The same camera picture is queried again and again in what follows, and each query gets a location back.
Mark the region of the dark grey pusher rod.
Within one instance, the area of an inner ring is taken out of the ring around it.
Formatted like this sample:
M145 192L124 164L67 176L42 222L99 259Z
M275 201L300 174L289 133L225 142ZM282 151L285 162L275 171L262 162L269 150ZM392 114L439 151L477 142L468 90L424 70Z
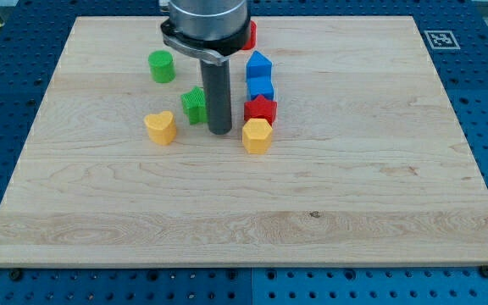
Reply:
M225 135L232 129L230 66L200 61L208 128L215 135Z

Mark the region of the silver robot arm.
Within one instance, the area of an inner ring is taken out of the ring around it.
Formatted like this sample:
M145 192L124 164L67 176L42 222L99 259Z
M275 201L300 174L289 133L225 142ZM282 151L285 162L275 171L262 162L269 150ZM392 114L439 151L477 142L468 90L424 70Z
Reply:
M215 135L232 129L230 56L251 36L247 0L170 0L160 25L164 44L199 60L208 128Z

